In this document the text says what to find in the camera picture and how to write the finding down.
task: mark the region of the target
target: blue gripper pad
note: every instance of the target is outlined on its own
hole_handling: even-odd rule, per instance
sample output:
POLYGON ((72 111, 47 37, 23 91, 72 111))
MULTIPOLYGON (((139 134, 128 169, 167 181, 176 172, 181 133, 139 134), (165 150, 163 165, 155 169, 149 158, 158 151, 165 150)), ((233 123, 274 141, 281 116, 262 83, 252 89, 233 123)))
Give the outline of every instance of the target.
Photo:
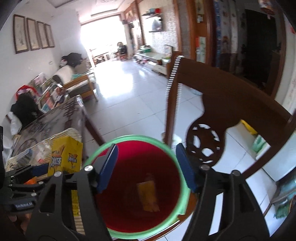
POLYGON ((191 167, 189 159, 187 158, 186 150, 182 143, 179 143, 176 147, 176 156, 187 186, 192 190, 192 192, 195 192, 197 184, 195 183, 194 171, 191 167))
POLYGON ((105 156, 107 156, 107 158, 99 174, 99 183, 98 183, 98 186, 96 187, 98 193, 102 193, 102 191, 104 191, 108 186, 108 183, 110 181, 113 169, 115 167, 115 164, 118 158, 118 146, 115 145, 112 150, 110 147, 105 156))

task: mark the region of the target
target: chair backrest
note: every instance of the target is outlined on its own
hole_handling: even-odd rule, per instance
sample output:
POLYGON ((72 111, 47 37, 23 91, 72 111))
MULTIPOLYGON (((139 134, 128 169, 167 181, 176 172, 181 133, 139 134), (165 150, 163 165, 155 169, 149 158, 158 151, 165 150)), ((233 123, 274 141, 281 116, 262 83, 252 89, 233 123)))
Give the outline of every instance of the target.
POLYGON ((264 166, 286 143, 296 128, 296 113, 291 114, 263 91, 251 86, 236 76, 218 68, 191 59, 177 58, 179 66, 168 97, 165 143, 171 145, 175 121, 178 84, 182 83, 203 93, 205 112, 192 123, 186 138, 189 156, 215 165, 225 147, 226 129, 240 120, 251 125, 271 146, 270 149, 248 170, 247 178, 264 166), (201 128, 201 124, 210 128, 201 128), (194 136, 200 139, 200 147, 194 146, 194 136), (204 148, 213 151, 209 157, 204 148))

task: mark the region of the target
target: framed picture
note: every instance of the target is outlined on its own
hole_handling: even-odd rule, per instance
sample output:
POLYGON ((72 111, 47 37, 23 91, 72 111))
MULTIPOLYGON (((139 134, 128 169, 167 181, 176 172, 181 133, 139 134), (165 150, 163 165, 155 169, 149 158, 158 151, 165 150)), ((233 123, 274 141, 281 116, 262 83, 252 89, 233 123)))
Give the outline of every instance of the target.
POLYGON ((29 51, 24 16, 13 15, 13 41, 16 54, 29 51))
POLYGON ((44 23, 37 21, 37 25, 38 25, 39 35, 40 35, 41 48, 46 49, 49 47, 49 45, 46 38, 44 23))
POLYGON ((40 42, 38 39, 39 33, 38 33, 36 20, 27 18, 27 31, 28 31, 31 50, 40 49, 40 42))
POLYGON ((52 35, 52 27, 48 24, 44 24, 45 25, 45 33, 46 33, 46 37, 47 37, 47 42, 50 48, 54 48, 54 38, 52 35))

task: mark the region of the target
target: screw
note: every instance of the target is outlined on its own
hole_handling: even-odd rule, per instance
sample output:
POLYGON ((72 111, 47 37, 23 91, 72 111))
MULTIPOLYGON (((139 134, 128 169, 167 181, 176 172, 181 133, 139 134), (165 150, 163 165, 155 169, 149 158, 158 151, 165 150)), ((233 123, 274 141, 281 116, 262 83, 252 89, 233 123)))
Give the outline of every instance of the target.
POLYGON ((57 172, 54 173, 54 176, 55 176, 55 177, 59 177, 61 174, 62 174, 61 171, 57 171, 57 172))
POLYGON ((92 165, 88 165, 84 168, 85 171, 90 172, 94 167, 92 165))
POLYGON ((238 170, 233 170, 232 174, 235 175, 236 177, 240 176, 240 172, 238 170))
POLYGON ((208 171, 210 169, 210 167, 208 165, 201 165, 200 168, 203 170, 203 171, 208 171))

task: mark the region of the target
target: red bucket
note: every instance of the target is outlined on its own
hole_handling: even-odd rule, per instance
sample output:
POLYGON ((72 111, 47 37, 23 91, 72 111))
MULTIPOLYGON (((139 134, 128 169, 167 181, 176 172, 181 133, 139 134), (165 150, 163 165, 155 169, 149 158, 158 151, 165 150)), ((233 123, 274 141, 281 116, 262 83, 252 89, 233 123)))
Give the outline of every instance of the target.
POLYGON ((125 136, 101 146, 85 165, 105 155, 112 143, 118 146, 118 159, 107 189, 95 196, 110 234, 129 239, 164 230, 176 221, 189 196, 175 155, 153 138, 125 136), (147 181, 148 176, 155 184, 159 206, 156 212, 144 211, 137 190, 137 184, 147 181))

